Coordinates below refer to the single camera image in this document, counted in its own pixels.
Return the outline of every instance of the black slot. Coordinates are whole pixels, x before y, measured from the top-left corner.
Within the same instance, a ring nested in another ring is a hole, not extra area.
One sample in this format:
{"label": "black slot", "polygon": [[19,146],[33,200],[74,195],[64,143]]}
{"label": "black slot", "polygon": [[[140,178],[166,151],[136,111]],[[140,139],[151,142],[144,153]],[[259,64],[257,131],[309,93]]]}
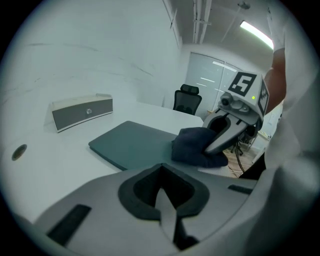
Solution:
{"label": "black slot", "polygon": [[243,194],[246,194],[246,195],[250,195],[251,192],[253,191],[252,188],[247,188],[247,187],[244,187],[244,186],[238,186],[238,185],[230,185],[228,187],[229,190],[233,190],[233,191],[237,191],[237,192],[240,192],[240,193],[243,193]]}
{"label": "black slot", "polygon": [[77,204],[48,232],[47,236],[56,243],[65,246],[90,210],[91,208],[88,206]]}

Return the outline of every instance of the pipe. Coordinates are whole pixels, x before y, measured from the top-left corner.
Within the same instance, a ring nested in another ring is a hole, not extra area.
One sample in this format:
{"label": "pipe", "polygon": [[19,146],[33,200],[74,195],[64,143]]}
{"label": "pipe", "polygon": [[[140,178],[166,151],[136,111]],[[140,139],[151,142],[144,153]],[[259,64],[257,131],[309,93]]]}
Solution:
{"label": "pipe", "polygon": [[[196,20],[201,20],[201,10],[202,10],[202,0],[197,0],[196,2]],[[200,23],[197,22],[195,24],[195,37],[194,37],[194,43],[198,43],[198,35],[199,35],[199,29],[200,29]]]}
{"label": "pipe", "polygon": [[[208,22],[208,20],[209,20],[209,15],[210,15],[210,11],[211,11],[211,3],[212,3],[212,0],[205,1],[205,10],[204,10],[204,21],[205,22]],[[203,24],[202,33],[201,33],[200,42],[199,42],[200,44],[202,44],[204,41],[207,26],[208,26],[208,24],[206,24],[206,23]]]}
{"label": "pipe", "polygon": [[226,38],[229,30],[231,29],[231,26],[232,26],[233,23],[235,22],[235,19],[236,19],[236,17],[237,17],[238,12],[240,11],[240,9],[241,9],[241,7],[239,7],[238,10],[236,11],[236,13],[235,13],[235,15],[234,15],[234,17],[233,17],[233,20],[232,20],[232,22],[231,22],[231,24],[229,25],[229,27],[228,27],[228,29],[226,30],[223,38],[221,39],[221,43],[223,42],[223,40],[225,40],[225,38]]}
{"label": "pipe", "polygon": [[196,20],[197,19],[197,4],[196,0],[193,0],[193,39],[192,43],[195,43],[195,38],[196,38]]}

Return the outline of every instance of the white wall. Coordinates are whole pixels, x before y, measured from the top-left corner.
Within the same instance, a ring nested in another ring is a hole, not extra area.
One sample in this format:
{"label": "white wall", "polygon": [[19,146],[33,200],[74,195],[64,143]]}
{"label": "white wall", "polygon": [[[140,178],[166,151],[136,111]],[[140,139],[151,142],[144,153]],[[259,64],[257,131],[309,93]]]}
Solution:
{"label": "white wall", "polygon": [[180,61],[161,0],[50,0],[21,26],[1,64],[5,147],[44,127],[49,103],[112,94],[169,106]]}

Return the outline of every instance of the white shirt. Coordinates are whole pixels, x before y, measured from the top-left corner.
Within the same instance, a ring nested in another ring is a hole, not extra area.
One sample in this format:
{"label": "white shirt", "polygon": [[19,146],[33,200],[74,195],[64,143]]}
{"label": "white shirt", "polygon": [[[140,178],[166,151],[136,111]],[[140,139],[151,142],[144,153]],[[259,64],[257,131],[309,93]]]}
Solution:
{"label": "white shirt", "polygon": [[295,17],[279,2],[269,2],[273,51],[284,48],[286,95],[282,118],[265,151],[267,168],[320,146],[319,58]]}

